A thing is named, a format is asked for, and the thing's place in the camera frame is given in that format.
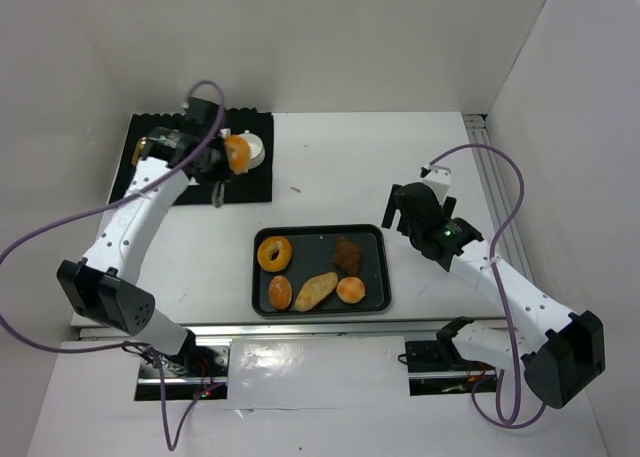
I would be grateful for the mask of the metal tongs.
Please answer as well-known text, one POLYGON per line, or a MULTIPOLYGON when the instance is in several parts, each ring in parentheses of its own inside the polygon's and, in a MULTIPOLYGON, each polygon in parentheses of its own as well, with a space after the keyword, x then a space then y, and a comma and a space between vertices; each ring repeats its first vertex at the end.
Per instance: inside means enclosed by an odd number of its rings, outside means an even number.
MULTIPOLYGON (((219 138, 223 141, 226 141, 231 135, 231 130, 229 128, 223 128, 219 133, 219 138)), ((213 184, 212 190, 212 204, 216 208, 220 208, 224 204, 224 192, 225 185, 228 181, 229 177, 225 178, 217 178, 215 183, 213 184)))

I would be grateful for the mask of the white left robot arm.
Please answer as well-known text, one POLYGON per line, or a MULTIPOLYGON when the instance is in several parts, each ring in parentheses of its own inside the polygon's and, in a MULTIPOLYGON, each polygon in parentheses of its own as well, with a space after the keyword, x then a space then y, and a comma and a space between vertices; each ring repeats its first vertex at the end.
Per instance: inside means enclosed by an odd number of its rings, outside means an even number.
POLYGON ((190 182, 220 196, 235 175, 248 171, 247 142, 217 118, 204 128, 205 102, 187 102, 183 129, 156 127, 143 137, 135 171, 121 203, 94 244, 76 261, 63 261, 57 279, 74 311, 151 346, 181 367, 206 357, 195 335, 157 309, 139 288, 141 267, 160 225, 190 182))

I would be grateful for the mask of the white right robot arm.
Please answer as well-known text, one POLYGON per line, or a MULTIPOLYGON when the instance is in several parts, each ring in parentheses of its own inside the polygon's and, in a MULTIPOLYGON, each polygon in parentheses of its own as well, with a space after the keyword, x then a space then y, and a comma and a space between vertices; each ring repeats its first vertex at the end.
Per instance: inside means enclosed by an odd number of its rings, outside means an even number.
POLYGON ((393 185, 382 225, 398 217, 398 231, 423 257, 460 278, 489 301, 507 306, 515 337, 458 317, 436 334, 450 362, 476 361, 499 370, 524 367, 531 392, 560 409, 605 370, 604 326, 590 311, 577 314, 555 301, 500 257, 471 224, 451 213, 453 198, 440 201, 422 182, 393 185))

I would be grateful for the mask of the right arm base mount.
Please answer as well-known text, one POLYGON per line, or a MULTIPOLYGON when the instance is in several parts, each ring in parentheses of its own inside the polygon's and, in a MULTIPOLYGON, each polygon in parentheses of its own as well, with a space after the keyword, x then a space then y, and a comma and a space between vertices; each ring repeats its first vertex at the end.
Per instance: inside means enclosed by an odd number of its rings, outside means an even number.
POLYGON ((469 394, 476 383, 480 393, 494 393, 497 388, 493 367, 471 361, 449 363, 435 340, 406 341, 397 360, 407 369, 411 396, 469 394))

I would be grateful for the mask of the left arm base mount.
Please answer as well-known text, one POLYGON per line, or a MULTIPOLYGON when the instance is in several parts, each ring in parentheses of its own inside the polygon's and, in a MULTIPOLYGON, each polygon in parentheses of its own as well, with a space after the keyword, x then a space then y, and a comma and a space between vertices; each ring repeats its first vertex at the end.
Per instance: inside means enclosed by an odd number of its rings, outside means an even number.
POLYGON ((154 353, 141 344, 128 346, 124 351, 138 358, 135 401, 159 401, 160 374, 164 375, 167 401, 188 401, 195 395, 201 400, 225 400, 228 392, 228 368, 231 342, 216 340, 205 342, 207 351, 187 367, 178 365, 160 354, 159 370, 154 353))

